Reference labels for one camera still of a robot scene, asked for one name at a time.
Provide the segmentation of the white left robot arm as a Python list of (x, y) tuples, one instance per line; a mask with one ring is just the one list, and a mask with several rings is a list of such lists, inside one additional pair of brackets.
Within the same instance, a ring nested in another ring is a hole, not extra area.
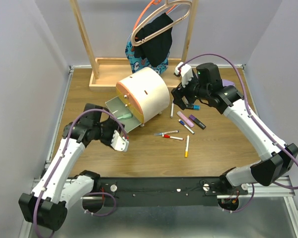
[(100, 175), (81, 172), (73, 183), (65, 186), (78, 158), (92, 141), (100, 141), (115, 151), (126, 152), (129, 141), (125, 125), (102, 106), (86, 104), (84, 111), (64, 128), (60, 146), (46, 172), (30, 194), (21, 194), (18, 204), (24, 219), (33, 224), (38, 237), (39, 227), (52, 232), (63, 225), (68, 210), (83, 196), (100, 196), (102, 202), (116, 198), (105, 192)]

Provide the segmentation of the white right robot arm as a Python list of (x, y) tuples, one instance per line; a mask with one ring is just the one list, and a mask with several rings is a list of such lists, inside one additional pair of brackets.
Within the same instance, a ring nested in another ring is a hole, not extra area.
[(217, 109), (240, 129), (260, 158), (248, 166), (224, 172), (218, 183), (222, 193), (230, 194), (243, 183), (269, 186), (290, 170), (298, 155), (298, 147), (276, 136), (252, 111), (245, 96), (234, 85), (224, 85), (216, 64), (204, 63), (193, 70), (181, 62), (174, 74), (181, 77), (181, 83), (171, 91), (174, 104), (184, 110), (186, 102), (192, 104), (199, 100)]

